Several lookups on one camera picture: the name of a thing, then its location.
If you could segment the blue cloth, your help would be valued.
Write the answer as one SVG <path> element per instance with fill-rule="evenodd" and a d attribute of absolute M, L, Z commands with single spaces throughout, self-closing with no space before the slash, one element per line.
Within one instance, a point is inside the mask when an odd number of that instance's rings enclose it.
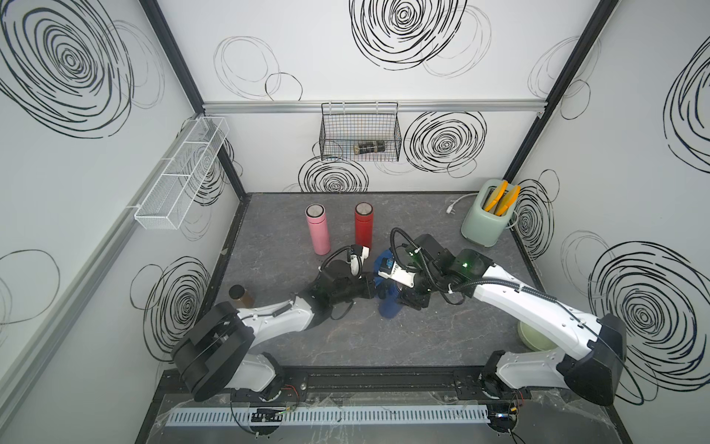
<path fill-rule="evenodd" d="M 386 277 L 380 275 L 381 272 L 390 272 L 393 266 L 393 253 L 390 249 L 387 249 L 377 257 L 375 260 L 375 265 L 373 266 L 373 276 L 375 277 L 375 286 L 377 288 L 382 287 L 388 290 L 391 283 Z"/>

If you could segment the blue thermos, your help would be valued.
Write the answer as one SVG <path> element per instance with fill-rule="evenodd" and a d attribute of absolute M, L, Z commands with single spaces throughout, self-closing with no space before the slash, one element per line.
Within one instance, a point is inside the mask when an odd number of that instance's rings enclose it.
<path fill-rule="evenodd" d="M 378 297 L 380 299 L 378 311 L 380 316 L 386 319 L 394 318 L 401 310 L 399 304 L 400 290 L 396 283 L 382 282 L 378 286 Z"/>

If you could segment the red thermos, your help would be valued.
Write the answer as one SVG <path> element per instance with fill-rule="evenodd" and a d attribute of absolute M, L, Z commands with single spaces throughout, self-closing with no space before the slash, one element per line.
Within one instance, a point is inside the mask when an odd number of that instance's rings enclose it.
<path fill-rule="evenodd" d="M 355 206 L 355 243 L 371 248 L 373 245 L 373 217 L 375 210 L 367 202 L 360 202 Z"/>

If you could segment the pink thermos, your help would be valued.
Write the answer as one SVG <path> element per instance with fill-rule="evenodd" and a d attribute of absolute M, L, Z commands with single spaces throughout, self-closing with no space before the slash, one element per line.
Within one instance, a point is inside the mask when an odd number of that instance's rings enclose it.
<path fill-rule="evenodd" d="M 327 255 L 331 251 L 330 235 L 327 226 L 325 207 L 314 203 L 305 209 L 312 247 L 317 255 Z"/>

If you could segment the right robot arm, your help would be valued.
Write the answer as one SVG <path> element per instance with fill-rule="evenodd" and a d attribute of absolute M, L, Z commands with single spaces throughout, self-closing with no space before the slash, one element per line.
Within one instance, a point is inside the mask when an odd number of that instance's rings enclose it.
<path fill-rule="evenodd" d="M 460 294 L 492 305 L 554 343 L 551 351 L 492 353 L 479 377 L 486 396 L 501 399 L 522 388 L 563 388 L 599 406 L 618 399 L 628 369 L 626 326 L 619 317 L 577 310 L 475 250 L 453 255 L 429 234 L 414 239 L 394 228 L 389 243 L 393 263 L 379 274 L 401 285 L 412 305 L 423 305 L 434 292 L 444 299 Z"/>

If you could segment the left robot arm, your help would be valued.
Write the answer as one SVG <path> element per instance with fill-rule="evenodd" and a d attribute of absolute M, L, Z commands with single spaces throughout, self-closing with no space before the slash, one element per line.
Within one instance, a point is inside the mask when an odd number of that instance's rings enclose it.
<path fill-rule="evenodd" d="M 265 400 L 277 397 L 285 383 L 282 367 L 269 353 L 251 349 L 333 320 L 337 305 L 375 297 L 373 274 L 364 270 L 369 254 L 359 244 L 339 248 L 305 289 L 282 303 L 243 309 L 214 305 L 171 351 L 192 399 L 207 401 L 224 390 L 249 390 Z"/>

